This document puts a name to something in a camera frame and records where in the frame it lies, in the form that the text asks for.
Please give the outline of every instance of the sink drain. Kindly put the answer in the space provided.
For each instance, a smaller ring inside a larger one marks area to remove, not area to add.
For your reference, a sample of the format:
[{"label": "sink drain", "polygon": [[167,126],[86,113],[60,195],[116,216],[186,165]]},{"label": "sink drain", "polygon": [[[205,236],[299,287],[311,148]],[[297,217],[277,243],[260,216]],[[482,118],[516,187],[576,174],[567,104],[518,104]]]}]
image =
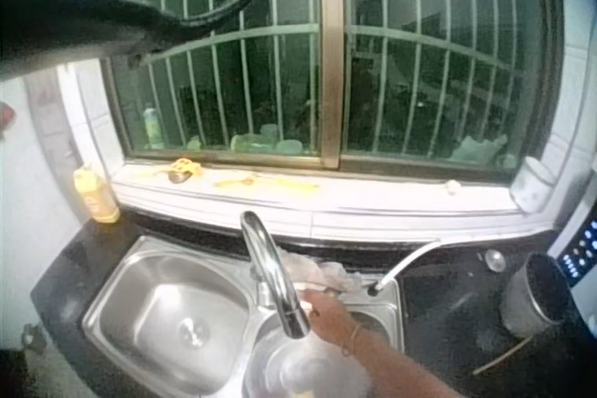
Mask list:
[{"label": "sink drain", "polygon": [[198,349],[209,340],[209,328],[201,319],[186,317],[178,324],[178,336],[185,346]]}]

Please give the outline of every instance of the window sill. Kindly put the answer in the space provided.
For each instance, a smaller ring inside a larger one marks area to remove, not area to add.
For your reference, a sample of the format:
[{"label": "window sill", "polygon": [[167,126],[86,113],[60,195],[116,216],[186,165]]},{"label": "window sill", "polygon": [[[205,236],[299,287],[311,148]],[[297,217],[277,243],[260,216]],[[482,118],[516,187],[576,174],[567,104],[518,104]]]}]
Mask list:
[{"label": "window sill", "polygon": [[[204,169],[202,177],[172,184],[152,166],[125,164],[112,177],[118,200],[128,206],[214,226],[240,228],[253,210],[278,235],[322,240],[431,240],[474,234],[502,239],[551,228],[523,216],[504,186],[332,179],[263,174],[265,185],[217,187],[254,172]],[[319,185],[305,191],[274,180]]]}]

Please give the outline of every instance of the dish soap bottle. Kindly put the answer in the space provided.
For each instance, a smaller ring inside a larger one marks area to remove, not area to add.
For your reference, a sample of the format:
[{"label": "dish soap bottle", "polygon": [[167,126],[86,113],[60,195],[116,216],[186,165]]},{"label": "dish soap bottle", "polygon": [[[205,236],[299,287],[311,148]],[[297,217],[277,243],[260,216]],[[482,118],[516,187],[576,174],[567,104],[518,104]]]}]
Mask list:
[{"label": "dish soap bottle", "polygon": [[116,223],[120,218],[120,209],[104,179],[89,164],[76,170],[73,178],[75,189],[85,202],[91,217],[98,223]]}]

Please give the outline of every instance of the black hose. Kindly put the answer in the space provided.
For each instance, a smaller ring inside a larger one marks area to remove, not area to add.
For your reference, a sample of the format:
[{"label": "black hose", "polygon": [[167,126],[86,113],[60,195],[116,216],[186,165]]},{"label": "black hose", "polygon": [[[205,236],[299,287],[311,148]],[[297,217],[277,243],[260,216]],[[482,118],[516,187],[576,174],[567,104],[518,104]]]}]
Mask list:
[{"label": "black hose", "polygon": [[191,39],[204,37],[206,32],[218,28],[231,17],[238,14],[252,0],[227,0],[220,7],[192,18],[181,20],[181,30],[178,35],[180,43]]}]

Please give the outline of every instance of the appliance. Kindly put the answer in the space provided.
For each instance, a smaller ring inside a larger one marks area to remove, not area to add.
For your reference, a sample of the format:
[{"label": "appliance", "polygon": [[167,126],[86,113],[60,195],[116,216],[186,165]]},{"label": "appliance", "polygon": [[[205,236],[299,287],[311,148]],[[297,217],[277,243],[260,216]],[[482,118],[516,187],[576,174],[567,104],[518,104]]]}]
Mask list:
[{"label": "appliance", "polygon": [[557,259],[580,315],[597,337],[597,157],[593,171],[585,195],[549,254]]}]

